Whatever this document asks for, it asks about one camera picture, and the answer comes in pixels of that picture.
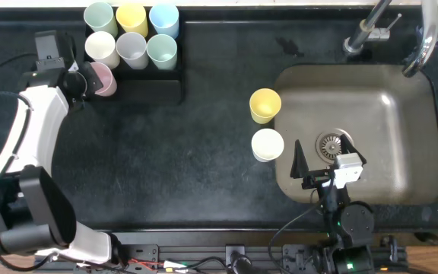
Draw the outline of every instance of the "sink basin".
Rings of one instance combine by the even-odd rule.
[[[361,178],[348,184],[352,200],[437,200],[438,126],[425,75],[406,78],[398,65],[298,65],[280,74],[275,90],[282,102],[275,129],[285,143],[276,177],[288,197],[309,202],[312,192],[290,178],[295,140],[309,169],[317,170],[340,154],[338,137],[345,133],[367,160]]]

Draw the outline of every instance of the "blue cup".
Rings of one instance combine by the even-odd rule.
[[[150,22],[158,34],[166,34],[173,39],[179,36],[179,10],[174,5],[153,6],[150,10]]]

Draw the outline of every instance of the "countertop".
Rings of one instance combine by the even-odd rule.
[[[0,62],[34,52],[33,35],[66,30],[82,56],[82,9],[0,10]],[[279,228],[309,205],[288,199],[275,181],[275,163],[259,163],[250,140],[261,128],[249,97],[273,88],[298,64],[402,64],[417,45],[419,8],[398,12],[388,42],[370,43],[348,59],[344,38],[370,8],[183,8],[185,99],[178,106],[89,103],[60,129],[52,176],[80,222],[112,231],[141,229]],[[0,68],[0,91],[13,91],[32,66],[24,57]],[[424,73],[433,82],[438,112],[438,47]],[[0,151],[15,112],[0,98]],[[430,205],[373,205],[377,231],[438,230],[438,201]],[[294,228],[322,231],[313,213]]]

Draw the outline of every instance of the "plastic cup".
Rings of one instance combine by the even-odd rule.
[[[273,129],[260,129],[252,137],[251,147],[256,160],[267,162],[281,155],[284,141],[277,131]]]
[[[98,31],[89,35],[85,40],[85,52],[96,62],[107,65],[114,69],[119,65],[119,55],[116,52],[114,37],[104,31]]]
[[[148,35],[146,10],[142,5],[136,3],[121,5],[116,12],[116,19],[125,32],[136,32],[143,37]]]
[[[166,35],[158,34],[150,38],[146,52],[159,69],[174,69],[176,66],[176,42]]]
[[[96,72],[99,80],[103,82],[103,87],[97,90],[94,94],[104,97],[113,95],[116,92],[118,85],[113,76],[113,72],[111,72],[111,69],[108,68],[107,65],[104,65],[100,62],[92,62],[90,66],[92,66]]]
[[[116,51],[132,69],[144,69],[148,65],[146,40],[139,33],[123,34],[116,42]]]
[[[150,22],[158,34],[166,34],[173,39],[179,36],[179,10],[174,5],[155,5],[150,10]]]
[[[255,122],[268,123],[281,109],[280,96],[269,88],[258,89],[249,99],[249,109]]]
[[[113,37],[118,35],[113,7],[107,3],[98,2],[88,6],[84,11],[84,21],[95,32],[106,31]]]

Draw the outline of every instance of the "sink drain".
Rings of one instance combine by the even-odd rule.
[[[345,134],[351,144],[352,138],[342,129],[332,129],[317,137],[316,150],[319,157],[328,164],[333,164],[335,157],[341,154],[341,135]]]

